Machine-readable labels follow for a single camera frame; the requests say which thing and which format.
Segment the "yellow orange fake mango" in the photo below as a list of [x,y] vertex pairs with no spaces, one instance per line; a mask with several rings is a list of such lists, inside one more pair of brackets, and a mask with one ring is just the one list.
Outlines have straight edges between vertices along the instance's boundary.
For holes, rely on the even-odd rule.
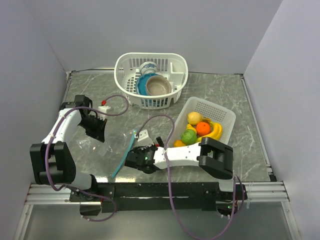
[[174,143],[173,143],[173,147],[175,148],[178,148],[178,147],[185,147],[186,144],[183,143],[182,140],[178,139],[178,140],[175,140]]

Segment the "green fake cabbage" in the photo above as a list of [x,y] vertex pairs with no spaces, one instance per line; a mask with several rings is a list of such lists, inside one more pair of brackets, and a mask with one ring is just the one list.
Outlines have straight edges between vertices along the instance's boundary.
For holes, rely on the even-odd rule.
[[197,141],[197,134],[194,130],[187,129],[181,134],[180,138],[185,145],[192,145]]

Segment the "yellow fake banana piece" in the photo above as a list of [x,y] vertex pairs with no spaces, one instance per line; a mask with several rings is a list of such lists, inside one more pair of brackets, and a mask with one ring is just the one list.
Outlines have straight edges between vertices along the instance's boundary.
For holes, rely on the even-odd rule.
[[205,136],[198,136],[196,142],[200,142],[202,138],[208,137],[214,140],[219,141],[222,133],[223,133],[223,127],[220,123],[212,122],[209,118],[205,118],[203,122],[208,123],[211,126],[211,133],[205,135]]

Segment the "orange fake fruit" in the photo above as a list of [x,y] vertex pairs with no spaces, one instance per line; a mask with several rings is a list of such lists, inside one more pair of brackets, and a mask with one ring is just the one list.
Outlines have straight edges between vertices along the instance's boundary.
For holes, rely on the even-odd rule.
[[199,122],[195,129],[199,137],[206,136],[211,133],[211,126],[205,121]]

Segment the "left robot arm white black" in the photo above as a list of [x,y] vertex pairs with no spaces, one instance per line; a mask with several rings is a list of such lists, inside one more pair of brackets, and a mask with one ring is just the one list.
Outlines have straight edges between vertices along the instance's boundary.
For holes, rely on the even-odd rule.
[[105,141],[107,123],[98,114],[90,114],[93,101],[85,95],[76,95],[74,101],[64,102],[59,109],[54,127],[41,143],[32,144],[29,153],[35,182],[38,185],[66,185],[81,190],[88,201],[97,199],[100,193],[94,175],[76,169],[68,148],[78,126],[85,134],[100,142]]

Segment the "tan fake potato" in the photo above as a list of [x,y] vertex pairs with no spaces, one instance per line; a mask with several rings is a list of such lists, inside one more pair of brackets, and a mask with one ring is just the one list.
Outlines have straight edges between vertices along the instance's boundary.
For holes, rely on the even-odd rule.
[[203,115],[199,112],[193,111],[187,115],[187,121],[190,125],[196,126],[204,119]]

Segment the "yellow fake pepper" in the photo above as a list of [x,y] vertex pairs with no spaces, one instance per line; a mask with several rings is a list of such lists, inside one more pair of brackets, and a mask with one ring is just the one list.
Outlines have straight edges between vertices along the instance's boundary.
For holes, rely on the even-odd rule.
[[192,126],[191,124],[189,124],[189,123],[188,123],[187,126],[186,126],[186,130],[193,130],[196,135],[198,134],[196,128],[193,127],[193,126]]

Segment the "clear zip top bag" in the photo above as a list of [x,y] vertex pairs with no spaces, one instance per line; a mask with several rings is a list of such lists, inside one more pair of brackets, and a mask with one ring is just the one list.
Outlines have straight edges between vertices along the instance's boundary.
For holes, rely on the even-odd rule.
[[125,158],[134,144],[137,130],[124,133],[112,132],[104,142],[91,137],[82,137],[76,141],[84,155],[83,171],[95,176],[107,176],[115,179],[124,166]]

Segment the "white rectangular mesh basket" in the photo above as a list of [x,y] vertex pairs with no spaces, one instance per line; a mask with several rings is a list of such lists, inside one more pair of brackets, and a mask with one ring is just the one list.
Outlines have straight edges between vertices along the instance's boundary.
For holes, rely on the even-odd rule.
[[219,141],[228,145],[235,125],[236,114],[223,106],[193,96],[186,101],[175,121],[174,132],[167,145],[169,148],[174,146],[175,140],[180,139],[188,124],[188,114],[191,112],[198,112],[203,117],[209,118],[212,122],[219,123],[222,126],[222,135]]

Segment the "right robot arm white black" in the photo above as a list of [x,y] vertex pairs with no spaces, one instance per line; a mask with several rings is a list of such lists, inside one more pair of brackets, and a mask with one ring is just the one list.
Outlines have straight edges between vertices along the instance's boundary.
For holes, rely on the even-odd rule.
[[210,137],[200,142],[180,147],[136,146],[126,155],[124,165],[152,174],[171,167],[199,167],[218,182],[219,195],[232,198],[236,192],[233,184],[234,150]]

